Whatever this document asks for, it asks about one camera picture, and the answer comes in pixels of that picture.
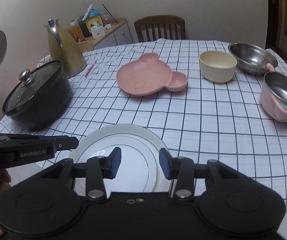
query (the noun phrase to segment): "white tablecloth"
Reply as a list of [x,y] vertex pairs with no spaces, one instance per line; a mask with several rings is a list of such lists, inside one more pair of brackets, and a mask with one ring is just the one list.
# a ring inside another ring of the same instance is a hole
[[[140,125],[157,134],[173,156],[185,156],[195,163],[218,159],[274,189],[287,205],[287,123],[276,122],[263,111],[259,101],[263,78],[237,69],[230,82],[214,84],[200,74],[199,54],[207,50],[229,53],[227,47],[221,41],[159,39],[87,52],[87,68],[69,79],[73,91],[69,106],[52,125],[35,134],[80,140],[106,125]],[[162,90],[145,97],[121,91],[116,71],[147,52],[158,53],[173,70],[188,75],[188,87],[178,93]],[[276,70],[287,76],[287,64],[270,52],[278,60]],[[46,57],[39,64],[49,60]],[[27,133],[6,116],[0,132]],[[69,154],[57,152],[54,159],[37,164],[46,168]],[[196,183],[196,195],[204,190],[204,183]]]

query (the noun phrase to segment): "dark wooden door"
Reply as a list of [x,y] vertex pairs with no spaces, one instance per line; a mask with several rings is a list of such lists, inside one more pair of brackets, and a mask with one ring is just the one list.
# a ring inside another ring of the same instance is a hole
[[278,33],[278,0],[268,0],[266,48],[275,47]]

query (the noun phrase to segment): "white stick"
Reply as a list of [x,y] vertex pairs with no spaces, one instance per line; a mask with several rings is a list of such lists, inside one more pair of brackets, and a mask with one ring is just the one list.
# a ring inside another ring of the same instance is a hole
[[85,16],[84,16],[83,19],[82,19],[83,21],[87,19],[88,15],[89,15],[89,13],[90,13],[90,11],[91,11],[91,9],[92,9],[92,6],[93,6],[93,5],[90,4],[90,6],[89,6],[87,12],[85,13]]

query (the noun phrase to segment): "pink plate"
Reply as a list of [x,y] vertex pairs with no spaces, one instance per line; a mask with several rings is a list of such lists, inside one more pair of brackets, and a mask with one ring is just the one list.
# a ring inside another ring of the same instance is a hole
[[116,80],[122,90],[135,96],[150,95],[163,88],[178,92],[188,82],[185,74],[172,71],[156,53],[143,54],[138,60],[122,66]]

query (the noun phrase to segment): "stacked plate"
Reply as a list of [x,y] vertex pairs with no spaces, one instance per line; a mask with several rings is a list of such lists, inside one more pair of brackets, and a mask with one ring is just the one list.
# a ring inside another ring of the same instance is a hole
[[[166,146],[153,132],[137,125],[116,124],[96,130],[79,142],[69,158],[84,163],[95,156],[108,156],[115,147],[121,148],[121,164],[115,179],[104,179],[107,197],[111,192],[169,190],[170,181],[159,165],[159,150]],[[85,195],[85,178],[76,179],[75,191]]]

